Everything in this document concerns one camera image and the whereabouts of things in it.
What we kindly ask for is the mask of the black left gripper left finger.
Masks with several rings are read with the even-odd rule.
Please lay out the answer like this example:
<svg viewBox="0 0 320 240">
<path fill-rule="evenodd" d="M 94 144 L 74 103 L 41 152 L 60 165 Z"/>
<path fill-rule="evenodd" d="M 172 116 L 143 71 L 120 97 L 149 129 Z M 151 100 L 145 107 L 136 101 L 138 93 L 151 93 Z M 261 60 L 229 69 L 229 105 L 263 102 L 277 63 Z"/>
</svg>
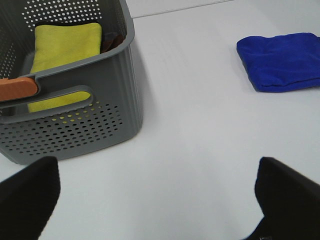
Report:
<svg viewBox="0 0 320 240">
<path fill-rule="evenodd" d="M 61 192 L 58 160 L 43 157 L 0 183 L 0 238 L 37 240 Z"/>
</svg>

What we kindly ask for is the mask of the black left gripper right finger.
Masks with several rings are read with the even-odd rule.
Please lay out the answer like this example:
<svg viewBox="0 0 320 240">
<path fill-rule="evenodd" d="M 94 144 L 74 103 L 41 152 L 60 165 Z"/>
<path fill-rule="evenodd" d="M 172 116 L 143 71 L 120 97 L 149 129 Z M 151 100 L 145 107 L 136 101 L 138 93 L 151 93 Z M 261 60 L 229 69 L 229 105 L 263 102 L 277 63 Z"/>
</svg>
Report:
<svg viewBox="0 0 320 240">
<path fill-rule="evenodd" d="M 254 193 L 263 218 L 248 240 L 320 238 L 319 184 L 273 157 L 262 157 Z"/>
</svg>

